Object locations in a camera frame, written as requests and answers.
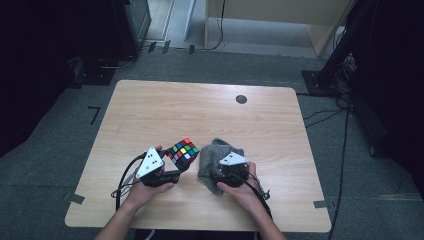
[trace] human hand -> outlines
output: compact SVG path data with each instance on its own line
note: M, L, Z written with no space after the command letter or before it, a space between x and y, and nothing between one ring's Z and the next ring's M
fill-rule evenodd
M249 173L251 174L247 182L250 183L250 185L252 185L254 188L256 188L258 192L260 192L255 180L253 179L253 177L257 179L256 164L254 162L247 162L247 168ZM218 182L216 185L225 193L228 193L233 196L237 200L237 202L248 212L254 211L258 208L263 208L262 203L260 202L258 197L246 184L242 184L238 188L232 188L223 182Z
M162 146L156 147L157 151L162 150ZM174 184L173 183L165 183L162 186L152 188L147 187L143 184L143 182L139 182L140 179L133 178L133 184L130 189L130 193L122 205L129 207L130 209L137 211L142 206L146 205L154 196L158 193L164 193L171 189Z

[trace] black cable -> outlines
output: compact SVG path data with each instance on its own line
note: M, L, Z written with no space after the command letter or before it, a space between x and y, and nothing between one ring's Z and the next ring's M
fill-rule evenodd
M247 172L247 173L253 178L253 180L255 180L256 186L258 186L259 190L261 191L262 198L265 200L270 199L271 198L271 195L269 194L270 190L268 190L268 192L265 192L259 179L255 177L253 174L251 174L250 172Z
M334 95L313 95L309 93L296 93L296 96L306 96L306 97L334 97Z
M340 201L341 201L341 198L342 198L348 120L349 120L349 111L346 111L345 129L344 129L344 138L343 138L343 150L342 150L342 161L341 161L341 164L340 164L339 194L337 196L336 212L334 213L334 218L333 218L333 221L331 223L331 229L330 229L330 232L328 234L328 240L330 240L333 237L334 227L336 225L337 216L339 214L339 209L340 209Z
M132 167L132 165L136 161L138 161L140 159L144 159L144 157L146 157L146 153L143 153L140 156L134 158L134 160L132 160L130 162L130 164L128 164L127 168L124 171L124 174L122 174L121 181L119 181L118 189L116 190L116 203L115 203L115 209L116 209L116 211L118 211L119 207L121 207L121 195L122 195L121 190L122 190L122 183L124 182L125 176L127 175L128 171L130 170L130 168Z
M344 36L345 33L346 33L346 28L343 29L343 31L341 33L339 33L339 35L337 36L337 39L336 39L336 33L334 33L334 35L333 35L333 51L336 48L336 46L339 45L340 36Z
M328 116L328 117L326 117L326 118L324 118L324 119L321 119L321 120L319 120L319 121L317 121L317 122L314 122L314 123L311 123L311 124L309 124L309 125L306 125L306 126L305 126L305 128L308 128L308 127L313 126L313 125L315 125L315 124L317 124L317 123L320 123L320 122L324 122L325 120L327 120L327 119L331 118L332 116L337 115L337 114L339 114L339 113L341 113L341 112L343 112L343 111L345 111L345 109L339 110L338 112L333 113L333 114L331 114L330 116Z
M307 120L307 119L313 117L315 114L325 113L325 112L338 112L338 111L340 111L340 109L337 109L337 110L322 110L322 111L314 112L310 116L303 118L303 120Z
M223 20L224 20L224 9L225 9L225 0L222 2L221 24L219 24L219 22L218 22L218 27L219 27L219 30L221 32L221 37L219 38L218 43L215 45L215 47L209 48L209 49L204 49L206 51L212 51L212 50L217 49L222 44L222 42L224 41L224 30L222 28L222 23L223 23Z
M250 183L248 183L246 180L244 180L243 178L230 173L231 176L236 177L237 179L239 179L240 181L242 181L244 184L246 184L250 189L252 189L253 193L256 195L256 197L258 197L259 201L262 203L262 205L265 208L265 211L268 213L269 217L271 217L272 219L272 214L271 214L271 208L269 208L268 204L265 202L265 199L263 198L263 196L258 192L258 190L256 190L256 188L254 188Z
M105 69L121 69L121 68L126 68L129 65L131 65L131 63L133 63L134 60L135 60L135 56L130 56L130 57L131 57L131 60L127 64L120 65L120 66L103 66L103 65L101 65L100 68L105 68ZM99 59L99 63L101 63L103 60L104 60L103 58L100 58Z
M123 189L129 189L129 187L130 186L132 186L132 185L134 185L134 184L137 184L137 183L139 183L139 182L141 182L141 180L138 180L137 182L133 182L133 183L128 183L128 184L124 184L124 185L121 185L121 187L119 187L118 189L116 189L115 191L113 191L111 194L110 194L110 196L112 197L112 198L117 198L117 196L118 196L118 192L120 193L119 194L119 196L120 197L122 197L122 196L125 196L125 194L127 194L128 193L128 191L126 191L126 192L123 192L122 190Z
M369 37L368 37L368 46L367 46L367 49L371 46L372 30L374 28L375 15L377 13L377 9L378 9L378 5L379 4L380 4L380 0L378 0L377 3L375 4L374 13L372 15L372 21L371 21L371 27L370 27L370 34L369 34Z
M397 189L396 189L396 191L395 191L394 195L396 195L396 194L398 194L398 193L399 193L399 191L400 191L400 189L401 189L401 187L402 187L402 183L403 183L403 175L402 175L402 173L400 173L400 181L399 181L399 185L398 185L398 187L397 187Z

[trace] rubik's cube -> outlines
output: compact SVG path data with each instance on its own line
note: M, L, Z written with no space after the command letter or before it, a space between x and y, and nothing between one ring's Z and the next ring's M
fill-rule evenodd
M168 157L181 172L184 172L196 159L197 154L199 154L199 149L194 146L190 139L186 138L169 149Z

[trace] white triangular sensor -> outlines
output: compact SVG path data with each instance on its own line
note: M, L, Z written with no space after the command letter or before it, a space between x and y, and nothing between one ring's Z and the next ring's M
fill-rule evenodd
M141 178L146 174L162 167L163 161L159 156L158 152L154 147L150 147L149 151L146 153L143 162L141 162L140 168L138 168L136 178Z
M227 165L227 166L231 166L231 165L236 165L236 164L241 164L241 163L247 163L249 161L249 159L235 153L235 152L231 152L230 154L228 154L225 158L223 158L222 160L219 161L220 164L222 165Z

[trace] forearm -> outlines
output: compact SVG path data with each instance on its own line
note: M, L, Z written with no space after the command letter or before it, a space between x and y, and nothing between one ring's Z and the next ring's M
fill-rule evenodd
M95 239L125 239L136 212L137 209L134 207L125 203L122 204Z
M286 239L280 229L275 225L274 221L265 211L265 208L258 206L248 210L256 225L259 228L259 233L263 240Z

